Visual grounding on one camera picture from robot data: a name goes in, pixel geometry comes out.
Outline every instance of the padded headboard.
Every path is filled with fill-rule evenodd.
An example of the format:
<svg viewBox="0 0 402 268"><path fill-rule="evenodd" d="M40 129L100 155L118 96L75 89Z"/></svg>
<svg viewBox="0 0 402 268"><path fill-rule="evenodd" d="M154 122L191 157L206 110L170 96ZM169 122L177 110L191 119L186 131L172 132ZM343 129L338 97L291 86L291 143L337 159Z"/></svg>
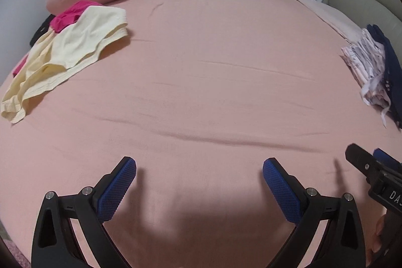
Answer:
<svg viewBox="0 0 402 268"><path fill-rule="evenodd" d="M391 41L402 64L402 2L400 0L323 0L359 27L377 24Z"/></svg>

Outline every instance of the mattress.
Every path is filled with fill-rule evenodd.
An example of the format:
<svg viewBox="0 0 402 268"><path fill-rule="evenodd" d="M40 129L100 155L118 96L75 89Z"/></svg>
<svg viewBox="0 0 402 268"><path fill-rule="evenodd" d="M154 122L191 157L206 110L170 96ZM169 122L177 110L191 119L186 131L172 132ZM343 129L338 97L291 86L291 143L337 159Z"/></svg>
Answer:
<svg viewBox="0 0 402 268"><path fill-rule="evenodd" d="M293 229L263 181L269 157L323 195L352 193L369 239L383 208L344 151L398 158L402 142L361 101L345 39L297 0L113 5L129 37L0 120L0 219L24 255L47 191L78 193L124 156L137 177L105 227L134 268L265 267Z"/></svg>

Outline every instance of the red object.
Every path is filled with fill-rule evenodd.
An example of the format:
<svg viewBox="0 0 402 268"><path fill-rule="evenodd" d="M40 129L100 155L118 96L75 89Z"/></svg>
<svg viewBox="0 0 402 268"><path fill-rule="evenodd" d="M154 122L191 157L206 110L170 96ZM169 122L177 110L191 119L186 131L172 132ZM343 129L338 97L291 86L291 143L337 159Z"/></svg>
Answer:
<svg viewBox="0 0 402 268"><path fill-rule="evenodd" d="M28 58L28 54L26 54L25 57L23 59L21 59L21 62L19 62L19 64L15 67L15 69L13 70L13 77L15 77L19 73L19 71L21 71L21 69L27 62L27 58Z"/></svg>
<svg viewBox="0 0 402 268"><path fill-rule="evenodd" d="M69 9L65 10L63 13L57 15L53 20L50 21L50 27L56 32L60 33L64 28L68 27L70 24L76 23L82 13L89 6L103 6L97 2L80 0L76 2Z"/></svg>

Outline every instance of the black garment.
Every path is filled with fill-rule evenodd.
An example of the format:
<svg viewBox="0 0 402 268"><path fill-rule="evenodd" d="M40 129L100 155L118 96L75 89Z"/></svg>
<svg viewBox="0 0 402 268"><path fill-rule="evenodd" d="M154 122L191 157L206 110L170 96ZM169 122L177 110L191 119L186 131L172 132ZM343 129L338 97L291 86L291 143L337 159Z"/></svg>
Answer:
<svg viewBox="0 0 402 268"><path fill-rule="evenodd" d="M385 48L385 72L383 84L391 100L391 114L397 126L402 128L402 68L391 42L376 26L367 26L367 30L376 42Z"/></svg>
<svg viewBox="0 0 402 268"><path fill-rule="evenodd" d="M50 14L49 17L45 20L45 22L42 23L41 27L35 32L29 43L31 47L33 47L35 42L37 42L38 39L49 30L50 21L53 20L54 18L55 16L53 14Z"/></svg>

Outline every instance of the navy blue garment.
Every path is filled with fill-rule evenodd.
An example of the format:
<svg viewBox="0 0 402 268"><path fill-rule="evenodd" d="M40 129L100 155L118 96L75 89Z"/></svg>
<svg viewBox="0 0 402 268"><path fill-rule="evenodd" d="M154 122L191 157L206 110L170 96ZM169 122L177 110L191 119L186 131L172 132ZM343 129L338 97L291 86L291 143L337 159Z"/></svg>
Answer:
<svg viewBox="0 0 402 268"><path fill-rule="evenodd" d="M402 68L391 42L376 26L367 26L367 30L376 42L385 48L385 72L383 84L391 100L391 114L399 128L402 128Z"/></svg>

